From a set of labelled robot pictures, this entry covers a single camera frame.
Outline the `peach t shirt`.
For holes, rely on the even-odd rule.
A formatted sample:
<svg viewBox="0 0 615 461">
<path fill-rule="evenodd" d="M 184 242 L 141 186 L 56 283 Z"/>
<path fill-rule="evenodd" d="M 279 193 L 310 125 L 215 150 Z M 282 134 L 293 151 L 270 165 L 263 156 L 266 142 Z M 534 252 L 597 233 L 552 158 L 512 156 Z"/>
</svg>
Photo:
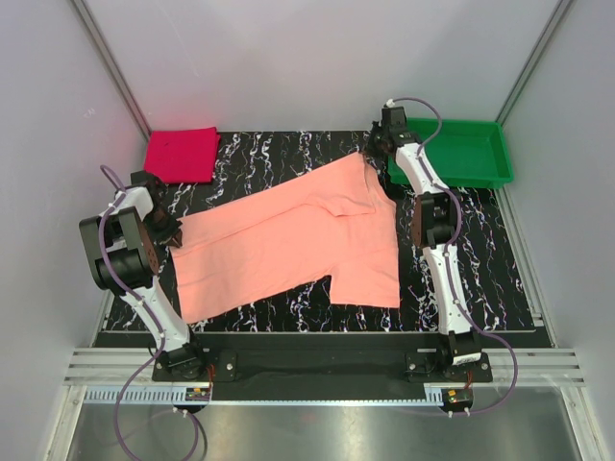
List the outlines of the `peach t shirt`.
<svg viewBox="0 0 615 461">
<path fill-rule="evenodd" d="M 401 303 L 396 205 L 361 153 L 181 223 L 172 258 L 188 323 L 324 277 L 333 304 Z"/>
</svg>

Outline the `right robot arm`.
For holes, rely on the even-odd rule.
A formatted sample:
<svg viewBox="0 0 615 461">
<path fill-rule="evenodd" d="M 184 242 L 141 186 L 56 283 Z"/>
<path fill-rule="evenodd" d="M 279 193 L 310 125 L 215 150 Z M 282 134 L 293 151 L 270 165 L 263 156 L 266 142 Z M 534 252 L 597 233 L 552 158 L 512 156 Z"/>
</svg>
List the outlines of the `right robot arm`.
<svg viewBox="0 0 615 461">
<path fill-rule="evenodd" d="M 427 261 L 438 307 L 438 346 L 433 368 L 427 373 L 463 380 L 469 386 L 480 369 L 481 345 L 458 270 L 456 241 L 461 231 L 461 206 L 426 152 L 427 144 L 441 131 L 442 118 L 437 116 L 435 131 L 421 139 L 408 127 L 403 102 L 418 103 L 437 113 L 433 105 L 420 98 L 388 100 L 381 109 L 381 120 L 373 123 L 368 151 L 393 159 L 415 194 L 411 237 Z"/>
</svg>

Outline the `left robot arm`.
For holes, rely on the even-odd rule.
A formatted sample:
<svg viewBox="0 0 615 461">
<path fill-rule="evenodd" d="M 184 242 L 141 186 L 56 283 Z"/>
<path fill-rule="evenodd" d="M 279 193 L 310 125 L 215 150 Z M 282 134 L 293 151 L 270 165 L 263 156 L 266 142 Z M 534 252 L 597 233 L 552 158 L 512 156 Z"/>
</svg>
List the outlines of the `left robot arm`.
<svg viewBox="0 0 615 461">
<path fill-rule="evenodd" d="M 126 185 L 107 165 L 100 170 L 114 187 L 113 199 L 102 213 L 79 223 L 92 278 L 148 328 L 158 369 L 174 378 L 198 379 L 208 358 L 160 285 L 156 246 L 179 249 L 183 239 L 181 223 L 163 206 L 165 186 L 146 171 L 134 172 Z"/>
</svg>

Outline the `green plastic tray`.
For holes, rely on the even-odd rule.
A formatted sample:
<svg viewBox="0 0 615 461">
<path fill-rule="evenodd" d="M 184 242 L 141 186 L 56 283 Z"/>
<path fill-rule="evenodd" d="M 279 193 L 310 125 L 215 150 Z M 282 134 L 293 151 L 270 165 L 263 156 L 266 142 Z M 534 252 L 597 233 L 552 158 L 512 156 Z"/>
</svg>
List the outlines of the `green plastic tray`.
<svg viewBox="0 0 615 461">
<path fill-rule="evenodd" d="M 394 136 L 419 144 L 439 178 L 451 187 L 499 189 L 514 180 L 509 151 L 500 124 L 488 121 L 409 118 L 407 134 Z"/>
</svg>

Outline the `folded magenta t shirt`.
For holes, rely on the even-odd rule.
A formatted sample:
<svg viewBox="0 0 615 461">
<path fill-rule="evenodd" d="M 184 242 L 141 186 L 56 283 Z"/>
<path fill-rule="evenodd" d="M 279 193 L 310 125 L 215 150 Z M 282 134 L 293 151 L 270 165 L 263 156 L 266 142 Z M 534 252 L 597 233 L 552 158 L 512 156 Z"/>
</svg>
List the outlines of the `folded magenta t shirt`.
<svg viewBox="0 0 615 461">
<path fill-rule="evenodd" d="M 219 141 L 220 134 L 214 127 L 153 131 L 144 170 L 167 184 L 211 182 Z"/>
</svg>

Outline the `left controller board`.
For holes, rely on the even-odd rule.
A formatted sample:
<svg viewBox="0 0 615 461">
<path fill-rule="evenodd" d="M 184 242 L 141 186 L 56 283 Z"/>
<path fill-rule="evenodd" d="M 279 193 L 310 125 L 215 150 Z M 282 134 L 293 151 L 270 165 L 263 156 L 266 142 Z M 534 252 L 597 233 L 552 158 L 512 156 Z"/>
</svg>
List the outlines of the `left controller board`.
<svg viewBox="0 0 615 461">
<path fill-rule="evenodd" d="M 210 387 L 187 387 L 184 400 L 186 402 L 209 402 L 211 399 Z"/>
</svg>

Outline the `controller board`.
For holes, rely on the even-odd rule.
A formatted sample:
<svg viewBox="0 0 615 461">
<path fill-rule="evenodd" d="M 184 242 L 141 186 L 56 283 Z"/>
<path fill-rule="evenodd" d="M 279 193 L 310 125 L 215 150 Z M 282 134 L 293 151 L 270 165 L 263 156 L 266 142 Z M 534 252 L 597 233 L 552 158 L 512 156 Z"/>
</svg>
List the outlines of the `controller board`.
<svg viewBox="0 0 615 461">
<path fill-rule="evenodd" d="M 187 387 L 184 400 L 186 402 L 209 402 L 211 399 L 210 387 Z"/>
<path fill-rule="evenodd" d="M 454 413 L 470 414 L 474 403 L 474 393 L 471 388 L 448 389 L 442 392 L 442 411 L 452 416 Z"/>
</svg>

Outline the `right controller board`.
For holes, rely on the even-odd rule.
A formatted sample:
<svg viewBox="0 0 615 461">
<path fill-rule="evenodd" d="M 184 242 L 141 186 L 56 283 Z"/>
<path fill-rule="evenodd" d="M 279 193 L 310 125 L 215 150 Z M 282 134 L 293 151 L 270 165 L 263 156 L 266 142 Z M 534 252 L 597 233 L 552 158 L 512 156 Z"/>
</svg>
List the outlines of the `right controller board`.
<svg viewBox="0 0 615 461">
<path fill-rule="evenodd" d="M 474 403 L 474 393 L 471 388 L 448 389 L 442 392 L 442 411 L 452 416 L 454 413 L 470 414 Z"/>
</svg>

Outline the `aluminium front rail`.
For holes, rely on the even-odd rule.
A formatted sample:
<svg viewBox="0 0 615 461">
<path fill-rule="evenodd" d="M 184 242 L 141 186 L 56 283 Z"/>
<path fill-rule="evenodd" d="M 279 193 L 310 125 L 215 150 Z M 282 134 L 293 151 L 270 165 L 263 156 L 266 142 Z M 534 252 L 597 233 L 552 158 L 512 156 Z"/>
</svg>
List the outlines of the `aluminium front rail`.
<svg viewBox="0 0 615 461">
<path fill-rule="evenodd" d="M 507 384 L 513 377 L 513 362 L 508 352 L 488 349 L 489 369 L 495 386 Z M 583 387 L 584 374 L 574 351 L 569 349 L 519 349 L 516 351 L 520 387 Z M 65 372 L 63 384 L 120 385 L 150 354 L 142 349 L 79 348 Z"/>
</svg>

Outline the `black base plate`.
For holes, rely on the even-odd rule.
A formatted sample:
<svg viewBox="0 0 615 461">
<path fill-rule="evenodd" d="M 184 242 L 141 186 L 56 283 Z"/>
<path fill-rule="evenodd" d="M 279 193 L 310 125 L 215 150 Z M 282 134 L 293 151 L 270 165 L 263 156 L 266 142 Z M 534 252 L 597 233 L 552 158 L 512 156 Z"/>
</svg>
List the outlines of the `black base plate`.
<svg viewBox="0 0 615 461">
<path fill-rule="evenodd" d="M 437 333 L 202 333 L 197 337 L 214 370 L 213 387 L 234 394 L 410 397 L 427 384 L 464 386 L 428 374 Z M 493 380 L 486 355 L 471 384 Z"/>
</svg>

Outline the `right aluminium corner post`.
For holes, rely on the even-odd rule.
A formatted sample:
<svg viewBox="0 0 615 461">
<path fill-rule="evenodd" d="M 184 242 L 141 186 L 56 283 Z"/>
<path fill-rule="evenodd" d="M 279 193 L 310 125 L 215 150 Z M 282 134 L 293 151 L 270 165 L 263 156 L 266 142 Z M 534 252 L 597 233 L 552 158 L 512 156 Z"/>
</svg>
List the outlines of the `right aluminium corner post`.
<svg viewBox="0 0 615 461">
<path fill-rule="evenodd" d="M 504 99 L 503 105 L 496 117 L 496 122 L 501 126 L 505 124 L 506 120 L 513 112 L 536 68 L 546 55 L 558 30 L 565 22 L 575 4 L 575 0 L 558 0 L 555 3 L 553 11 L 551 12 L 544 28 L 531 48 L 520 73 Z"/>
</svg>

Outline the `aluminium corner post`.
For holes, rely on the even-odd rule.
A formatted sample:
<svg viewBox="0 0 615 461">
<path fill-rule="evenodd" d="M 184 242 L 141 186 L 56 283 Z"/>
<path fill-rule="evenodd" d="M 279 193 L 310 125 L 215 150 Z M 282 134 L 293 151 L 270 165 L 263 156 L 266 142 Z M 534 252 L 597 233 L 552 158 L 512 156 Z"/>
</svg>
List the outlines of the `aluminium corner post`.
<svg viewBox="0 0 615 461">
<path fill-rule="evenodd" d="M 84 0 L 69 0 L 68 3 L 73 8 L 77 17 L 85 29 L 86 35 L 90 40 L 95 52 L 105 67 L 113 85 L 115 86 L 119 96 L 121 97 L 127 111 L 131 115 L 138 130 L 144 139 L 148 140 L 151 136 L 151 128 L 146 120 L 146 117 L 141 110 L 134 93 L 132 92 L 113 52 L 104 37 L 101 27 L 99 26 L 95 16 Z"/>
<path fill-rule="evenodd" d="M 575 0 L 558 0 L 555 3 L 553 11 L 551 12 L 544 28 L 531 48 L 520 73 L 504 99 L 503 105 L 496 117 L 496 122 L 501 126 L 505 124 L 506 120 L 513 112 L 536 68 L 546 55 L 558 30 L 565 22 L 575 4 Z"/>
</svg>

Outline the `left aluminium corner post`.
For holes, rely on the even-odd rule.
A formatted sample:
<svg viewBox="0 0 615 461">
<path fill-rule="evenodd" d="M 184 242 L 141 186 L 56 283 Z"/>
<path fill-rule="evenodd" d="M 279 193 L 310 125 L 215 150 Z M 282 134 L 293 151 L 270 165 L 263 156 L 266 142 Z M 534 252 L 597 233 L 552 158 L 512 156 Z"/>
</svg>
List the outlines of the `left aluminium corner post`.
<svg viewBox="0 0 615 461">
<path fill-rule="evenodd" d="M 132 92 L 113 52 L 104 37 L 101 27 L 99 26 L 95 16 L 84 0 L 69 0 L 68 3 L 73 8 L 77 17 L 85 29 L 86 35 L 90 40 L 95 52 L 105 67 L 113 85 L 115 86 L 119 96 L 121 97 L 127 111 L 131 115 L 138 130 L 144 139 L 148 140 L 151 136 L 151 128 L 146 120 L 146 117 L 141 110 L 134 93 Z"/>
</svg>

